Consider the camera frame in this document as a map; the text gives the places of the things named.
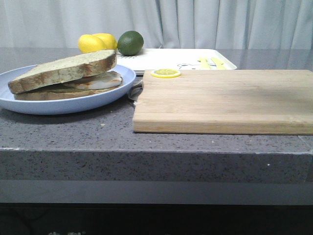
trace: yellow knife handle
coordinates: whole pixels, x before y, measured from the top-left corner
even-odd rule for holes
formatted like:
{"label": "yellow knife handle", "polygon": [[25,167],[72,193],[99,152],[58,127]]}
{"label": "yellow knife handle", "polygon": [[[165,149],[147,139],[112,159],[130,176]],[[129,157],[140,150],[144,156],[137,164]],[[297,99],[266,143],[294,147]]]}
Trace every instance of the yellow knife handle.
{"label": "yellow knife handle", "polygon": [[200,68],[209,70],[211,69],[210,65],[207,63],[207,59],[200,57],[198,61],[200,61]]}
{"label": "yellow knife handle", "polygon": [[212,57],[211,60],[216,64],[216,68],[218,70],[225,70],[226,69],[225,66],[223,65],[224,64],[223,60],[220,60],[216,57]]}

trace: wooden cutting board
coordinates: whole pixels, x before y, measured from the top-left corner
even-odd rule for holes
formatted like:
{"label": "wooden cutting board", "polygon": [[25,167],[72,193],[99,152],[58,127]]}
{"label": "wooden cutting board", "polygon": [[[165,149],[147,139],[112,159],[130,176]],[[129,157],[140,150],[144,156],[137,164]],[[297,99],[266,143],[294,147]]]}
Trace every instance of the wooden cutting board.
{"label": "wooden cutting board", "polygon": [[146,70],[135,132],[313,134],[313,72],[186,70],[157,78]]}

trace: bread slice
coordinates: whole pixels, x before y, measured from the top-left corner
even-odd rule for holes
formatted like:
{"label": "bread slice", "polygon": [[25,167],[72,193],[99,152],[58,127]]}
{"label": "bread slice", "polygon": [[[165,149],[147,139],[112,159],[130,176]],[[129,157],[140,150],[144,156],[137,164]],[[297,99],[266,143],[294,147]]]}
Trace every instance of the bread slice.
{"label": "bread slice", "polygon": [[29,92],[14,94],[14,98],[17,100],[40,100],[40,101],[70,99],[92,94],[100,94],[103,92],[111,91],[119,86],[98,90],[82,90],[77,88],[66,87],[63,86],[62,84],[54,84],[47,87],[41,87]]}
{"label": "bread slice", "polygon": [[13,94],[93,76],[116,65],[116,50],[83,53],[35,66],[8,83]]}

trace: kitchen counter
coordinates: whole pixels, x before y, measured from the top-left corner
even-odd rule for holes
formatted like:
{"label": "kitchen counter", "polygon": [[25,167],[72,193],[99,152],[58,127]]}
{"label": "kitchen counter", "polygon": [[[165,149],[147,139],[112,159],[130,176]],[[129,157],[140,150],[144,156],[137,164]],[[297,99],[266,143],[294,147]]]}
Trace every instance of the kitchen counter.
{"label": "kitchen counter", "polygon": [[[218,50],[238,69],[307,69],[313,50]],[[0,47],[0,72],[79,54]],[[0,108],[0,203],[313,205],[313,136],[134,133],[125,97],[57,116]]]}

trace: lemon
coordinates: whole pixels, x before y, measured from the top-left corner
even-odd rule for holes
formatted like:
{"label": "lemon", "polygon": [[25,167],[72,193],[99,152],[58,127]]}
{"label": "lemon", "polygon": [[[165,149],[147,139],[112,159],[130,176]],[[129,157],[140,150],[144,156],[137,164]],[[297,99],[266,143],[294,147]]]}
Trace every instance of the lemon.
{"label": "lemon", "polygon": [[123,33],[117,42],[117,49],[123,55],[136,55],[144,44],[143,37],[137,31]]}
{"label": "lemon", "polygon": [[84,34],[78,39],[78,48],[83,53],[107,49],[105,43],[91,34]]}
{"label": "lemon", "polygon": [[117,49],[117,41],[115,37],[110,33],[95,33],[93,36],[100,38],[104,44],[106,45],[107,49]]}
{"label": "lemon", "polygon": [[179,70],[175,70],[175,69],[159,69],[159,70],[153,70],[151,72],[151,75],[154,77],[172,78],[172,77],[180,76],[181,73]]}

